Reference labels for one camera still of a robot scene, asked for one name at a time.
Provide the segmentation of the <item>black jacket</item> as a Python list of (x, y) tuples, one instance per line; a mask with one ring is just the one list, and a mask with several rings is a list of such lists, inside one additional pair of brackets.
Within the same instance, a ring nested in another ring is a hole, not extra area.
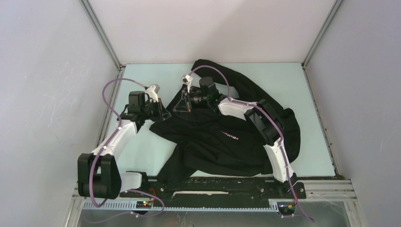
[[(266, 100), (284, 123), (284, 147), (290, 162), (300, 153), (301, 131), (295, 113), (283, 108), (260, 86), (245, 75), (215, 62), (199, 59), (192, 70), (211, 77), (219, 84), (233, 86), (242, 101)], [(171, 117), (151, 125), (156, 135), (176, 144), (170, 158), (157, 174), (167, 187), (178, 186), (196, 171), (212, 175), (252, 177), (273, 172), (268, 155), (250, 125), (232, 116), (223, 116), (209, 108), (189, 113), (174, 112), (181, 99), (178, 92), (167, 110)]]

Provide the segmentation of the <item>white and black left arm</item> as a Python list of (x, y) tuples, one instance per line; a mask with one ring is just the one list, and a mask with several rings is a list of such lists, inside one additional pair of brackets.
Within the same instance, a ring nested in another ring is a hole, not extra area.
[(171, 115), (156, 91), (132, 91), (117, 115), (113, 132), (90, 153), (78, 158), (78, 193), (82, 197), (115, 199), (122, 190), (117, 159), (145, 121), (161, 122)]

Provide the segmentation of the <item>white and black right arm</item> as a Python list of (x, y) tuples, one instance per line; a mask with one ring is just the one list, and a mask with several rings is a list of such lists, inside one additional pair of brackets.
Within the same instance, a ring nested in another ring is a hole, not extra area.
[(246, 102), (220, 93), (211, 77), (202, 78), (199, 87), (192, 86), (193, 78), (181, 77), (184, 87), (181, 99), (174, 106), (176, 113), (191, 113), (196, 109), (209, 109), (216, 114), (232, 116), (246, 121), (261, 140), (273, 170), (273, 177), (278, 181), (275, 192), (286, 198), (294, 191), (291, 178), (294, 171), (289, 163), (284, 146), (284, 123), (264, 99), (259, 102)]

